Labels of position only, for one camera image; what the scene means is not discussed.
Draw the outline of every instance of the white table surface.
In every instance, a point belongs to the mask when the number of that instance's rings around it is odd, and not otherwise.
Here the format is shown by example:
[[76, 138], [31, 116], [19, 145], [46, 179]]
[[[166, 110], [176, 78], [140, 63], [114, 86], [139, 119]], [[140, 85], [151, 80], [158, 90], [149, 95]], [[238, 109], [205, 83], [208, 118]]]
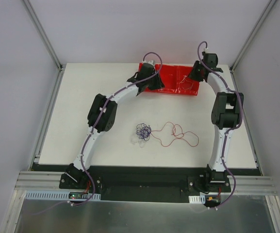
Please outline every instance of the white table surface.
[[[220, 65], [231, 88], [229, 68]], [[54, 106], [39, 164], [68, 165], [80, 152], [87, 134], [87, 115], [96, 94], [114, 93], [124, 85], [138, 68], [138, 64], [68, 63]], [[211, 87], [200, 83], [198, 96], [141, 93], [117, 108], [115, 124], [99, 141], [92, 165], [99, 166], [165, 166], [206, 167], [212, 154], [214, 126], [211, 110], [215, 94]], [[143, 148], [131, 143], [131, 135], [139, 123], [160, 130], [167, 122], [180, 124], [184, 131], [196, 133], [200, 142], [190, 147], [176, 140], [164, 148], [151, 137]], [[171, 127], [160, 137], [164, 144], [171, 142]], [[187, 136], [191, 143], [195, 137]], [[244, 123], [231, 139], [228, 166], [256, 168]]]

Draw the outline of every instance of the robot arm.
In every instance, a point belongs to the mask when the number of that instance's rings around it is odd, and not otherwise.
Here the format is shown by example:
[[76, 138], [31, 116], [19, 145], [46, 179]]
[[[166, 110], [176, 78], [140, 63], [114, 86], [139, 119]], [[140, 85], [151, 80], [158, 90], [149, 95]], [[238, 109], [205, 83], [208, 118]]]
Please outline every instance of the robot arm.
[[[214, 71], [217, 75], [223, 72], [222, 69], [217, 68], [218, 58], [214, 53], [202, 53], [202, 62]], [[240, 107], [237, 101], [237, 95], [231, 92], [227, 88], [227, 84], [224, 80], [218, 77], [216, 74], [210, 72], [199, 61], [196, 61], [192, 72], [189, 74], [189, 78], [194, 81], [205, 81], [213, 89], [216, 94], [211, 121], [214, 124], [214, 145], [212, 156], [207, 165], [207, 169], [204, 175], [204, 179], [200, 181], [200, 184], [204, 189], [210, 190], [210, 185], [222, 185], [228, 183], [227, 171], [223, 165], [227, 164], [228, 149], [231, 142], [231, 136], [233, 134], [233, 128], [237, 126], [240, 119]], [[239, 93], [241, 104], [243, 104], [244, 96]]]
[[154, 75], [155, 73], [155, 62], [144, 61], [140, 71], [129, 78], [121, 89], [107, 96], [102, 94], [96, 95], [88, 113], [89, 128], [80, 153], [74, 162], [67, 167], [66, 173], [61, 176], [61, 180], [64, 180], [64, 187], [85, 189], [88, 177], [83, 171], [83, 166], [86, 169], [90, 168], [96, 143], [105, 132], [112, 128], [118, 104], [124, 100], [136, 97], [146, 88], [150, 90], [163, 88], [164, 84], [159, 73]]

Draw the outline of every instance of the orange wire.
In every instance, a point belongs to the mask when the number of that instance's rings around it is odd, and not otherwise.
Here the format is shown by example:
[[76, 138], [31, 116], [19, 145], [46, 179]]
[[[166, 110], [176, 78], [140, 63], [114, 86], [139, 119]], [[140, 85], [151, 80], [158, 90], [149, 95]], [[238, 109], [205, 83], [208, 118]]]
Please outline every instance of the orange wire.
[[90, 185], [91, 185], [91, 182], [89, 181], [89, 182], [87, 183], [87, 188], [86, 188], [86, 190], [83, 191], [82, 194], [87, 194], [87, 193], [88, 193]]
[[[160, 138], [157, 138], [157, 137], [155, 137], [155, 136], [153, 135], [153, 132], [161, 132], [161, 131], [164, 129], [164, 127], [165, 127], [165, 125], [166, 125], [167, 123], [170, 123], [170, 124], [173, 125], [173, 128], [172, 128], [172, 135], [173, 135], [175, 138], [172, 140], [172, 142], [171, 142], [169, 145], [165, 146]], [[170, 146], [170, 145], [171, 145], [175, 140], [177, 140], [177, 139], [184, 140], [184, 141], [187, 142], [191, 147], [196, 147], [196, 146], [198, 146], [198, 144], [199, 144], [199, 137], [197, 136], [197, 134], [195, 134], [195, 133], [193, 133], [193, 132], [191, 132], [191, 131], [186, 131], [186, 132], [183, 133], [183, 129], [182, 129], [181, 125], [179, 125], [179, 124], [173, 124], [171, 121], [166, 122], [166, 124], [162, 127], [161, 130], [152, 130], [151, 133], [150, 133], [150, 135], [152, 135], [154, 138], [156, 138], [156, 139], [158, 139], [158, 140], [160, 141], [160, 143], [161, 143], [161, 145], [162, 145], [163, 147], [168, 147], [168, 146]], [[180, 127], [181, 133], [175, 134], [176, 131], [177, 131], [176, 126], [179, 126], [179, 127]], [[185, 139], [183, 138], [183, 137], [185, 136], [186, 133], [192, 133], [193, 135], [195, 135], [195, 136], [197, 137], [198, 142], [197, 142], [196, 145], [191, 145], [187, 140], [185, 140]]]

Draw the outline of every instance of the gray wall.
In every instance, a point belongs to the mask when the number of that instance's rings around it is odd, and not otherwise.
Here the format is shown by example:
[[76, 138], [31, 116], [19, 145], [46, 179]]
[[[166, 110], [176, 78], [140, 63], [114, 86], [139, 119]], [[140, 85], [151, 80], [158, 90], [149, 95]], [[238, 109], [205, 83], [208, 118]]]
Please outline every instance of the gray wall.
[[280, 197], [280, 1], [235, 71], [245, 111], [266, 175]]
[[26, 169], [57, 69], [19, 0], [0, 0], [0, 225]]
[[207, 40], [234, 61], [268, 0], [31, 0], [62, 63], [193, 63]]

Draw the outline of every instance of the red tray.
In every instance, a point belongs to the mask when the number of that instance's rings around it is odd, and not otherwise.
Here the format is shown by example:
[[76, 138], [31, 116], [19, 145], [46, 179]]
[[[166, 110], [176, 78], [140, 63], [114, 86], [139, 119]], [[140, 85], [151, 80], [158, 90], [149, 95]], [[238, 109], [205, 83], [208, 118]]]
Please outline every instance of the red tray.
[[[159, 64], [156, 64], [155, 69], [158, 70], [159, 66]], [[192, 67], [185, 66], [163, 65], [160, 77], [165, 87], [154, 91], [146, 88], [145, 91], [196, 96], [198, 94], [199, 82], [187, 77], [192, 69]]]

